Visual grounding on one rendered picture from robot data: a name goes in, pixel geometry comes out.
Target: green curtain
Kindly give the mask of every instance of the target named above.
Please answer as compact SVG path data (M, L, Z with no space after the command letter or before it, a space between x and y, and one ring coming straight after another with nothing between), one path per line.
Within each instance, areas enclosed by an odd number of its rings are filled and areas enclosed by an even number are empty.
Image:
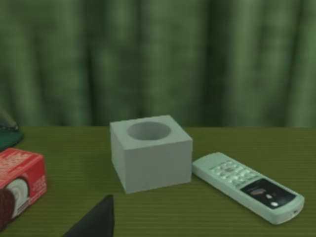
M21 125L316 125L315 0L1 0Z

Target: red carton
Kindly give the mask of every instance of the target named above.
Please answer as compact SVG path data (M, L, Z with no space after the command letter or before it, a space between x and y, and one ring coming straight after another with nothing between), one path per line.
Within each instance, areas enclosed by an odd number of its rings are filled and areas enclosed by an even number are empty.
M14 148L0 153L0 231L46 191L42 155Z

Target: wooden table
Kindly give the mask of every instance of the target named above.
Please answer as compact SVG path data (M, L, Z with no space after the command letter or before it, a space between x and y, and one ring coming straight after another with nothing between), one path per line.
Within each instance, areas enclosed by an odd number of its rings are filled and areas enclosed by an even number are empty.
M126 195L105 127L25 127L17 147L45 157L48 193L1 237L60 237L107 194L116 237L316 236L316 129L188 128L194 159L221 151L306 197L292 221L273 226L196 177Z

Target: white box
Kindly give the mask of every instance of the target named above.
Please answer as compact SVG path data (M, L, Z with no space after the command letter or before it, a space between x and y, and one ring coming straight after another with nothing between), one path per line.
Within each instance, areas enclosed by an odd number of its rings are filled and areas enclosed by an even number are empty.
M191 181L193 140L171 116L111 122L110 132L126 193Z

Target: white remote control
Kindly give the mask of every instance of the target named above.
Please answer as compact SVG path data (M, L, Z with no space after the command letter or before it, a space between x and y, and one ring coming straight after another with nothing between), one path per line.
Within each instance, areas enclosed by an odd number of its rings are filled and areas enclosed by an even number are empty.
M217 152L193 162L193 174L274 225L293 219L304 197Z

